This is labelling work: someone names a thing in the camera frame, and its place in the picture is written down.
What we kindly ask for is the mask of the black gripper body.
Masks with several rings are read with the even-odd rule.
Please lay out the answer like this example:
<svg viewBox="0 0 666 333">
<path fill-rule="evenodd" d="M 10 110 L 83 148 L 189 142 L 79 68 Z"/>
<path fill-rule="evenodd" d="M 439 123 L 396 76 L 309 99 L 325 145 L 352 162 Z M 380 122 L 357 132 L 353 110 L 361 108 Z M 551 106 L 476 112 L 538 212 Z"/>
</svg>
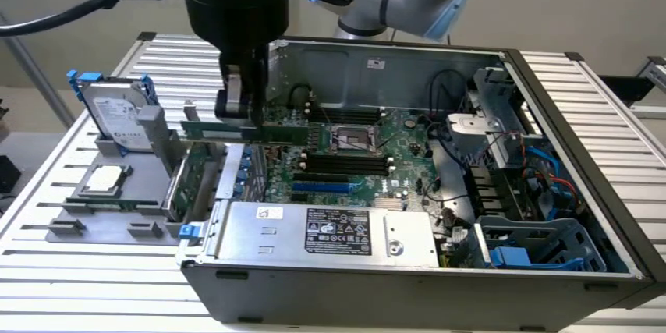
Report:
<svg viewBox="0 0 666 333">
<path fill-rule="evenodd" d="M 288 27 L 288 0 L 185 0 L 191 28 L 223 55 L 265 47 Z"/>
</svg>

